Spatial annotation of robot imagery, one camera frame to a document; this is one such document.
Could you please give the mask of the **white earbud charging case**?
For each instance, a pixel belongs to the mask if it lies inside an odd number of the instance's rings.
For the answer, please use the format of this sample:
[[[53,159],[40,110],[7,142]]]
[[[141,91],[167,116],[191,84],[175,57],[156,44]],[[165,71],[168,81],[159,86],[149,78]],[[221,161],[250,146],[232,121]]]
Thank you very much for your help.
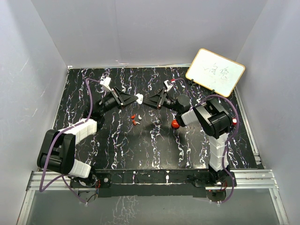
[[[143,103],[143,94],[138,93],[135,96],[137,97],[136,103],[141,105]]]

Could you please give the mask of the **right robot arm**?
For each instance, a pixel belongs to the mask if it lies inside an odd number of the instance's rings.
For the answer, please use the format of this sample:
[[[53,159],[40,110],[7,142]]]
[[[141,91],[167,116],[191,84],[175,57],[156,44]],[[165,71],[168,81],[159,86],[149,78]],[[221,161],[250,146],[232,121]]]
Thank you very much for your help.
[[[196,187],[220,186],[224,182],[235,185],[235,178],[230,173],[226,147],[229,133],[235,123],[226,109],[217,101],[218,95],[210,95],[196,106],[190,104],[190,98],[181,94],[177,99],[169,96],[165,88],[159,93],[143,100],[143,104],[160,109],[165,107],[177,114],[172,127],[178,129],[198,123],[209,138],[210,161],[207,170],[200,170],[187,176],[187,181]]]

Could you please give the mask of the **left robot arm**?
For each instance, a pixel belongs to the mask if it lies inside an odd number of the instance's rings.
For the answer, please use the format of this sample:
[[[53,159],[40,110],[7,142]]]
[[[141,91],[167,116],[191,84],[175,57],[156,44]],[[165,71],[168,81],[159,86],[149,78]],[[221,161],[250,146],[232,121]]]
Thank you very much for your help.
[[[73,176],[80,178],[80,181],[87,187],[94,186],[97,176],[91,171],[91,165],[75,159],[76,145],[101,129],[106,112],[113,108],[122,109],[142,99],[139,94],[130,95],[116,87],[109,90],[105,97],[96,103],[93,103],[91,92],[89,96],[88,111],[82,119],[67,128],[50,129],[46,132],[37,158],[37,166],[43,170],[40,182],[41,192],[51,184],[49,182],[44,185],[47,170],[59,173],[59,178],[66,175]]]

